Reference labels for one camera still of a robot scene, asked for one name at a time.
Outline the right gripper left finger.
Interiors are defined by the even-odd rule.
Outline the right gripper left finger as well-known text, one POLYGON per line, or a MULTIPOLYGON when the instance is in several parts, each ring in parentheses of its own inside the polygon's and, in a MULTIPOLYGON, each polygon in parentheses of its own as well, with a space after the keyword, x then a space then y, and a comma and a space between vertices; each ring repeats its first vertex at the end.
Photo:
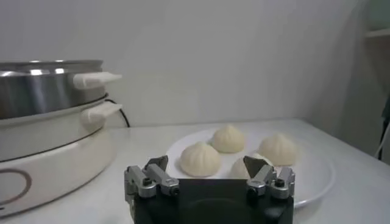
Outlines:
POLYGON ((163 195, 176 197, 180 194, 179 180, 166 173, 169 158, 167 155, 152 158, 141 169, 128 166, 124 171, 125 199, 152 198, 160 191, 163 195))

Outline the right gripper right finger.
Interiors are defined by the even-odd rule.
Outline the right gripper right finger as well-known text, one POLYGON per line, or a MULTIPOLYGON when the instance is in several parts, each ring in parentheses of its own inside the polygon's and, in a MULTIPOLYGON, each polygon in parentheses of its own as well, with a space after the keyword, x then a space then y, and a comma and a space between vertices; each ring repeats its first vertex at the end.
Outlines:
POLYGON ((258 198, 269 191, 272 198, 286 200, 295 193, 296 175, 292 168, 282 167, 279 173, 274 166, 264 159, 249 156, 243 158, 245 168, 250 176, 247 180, 247 195, 258 198))

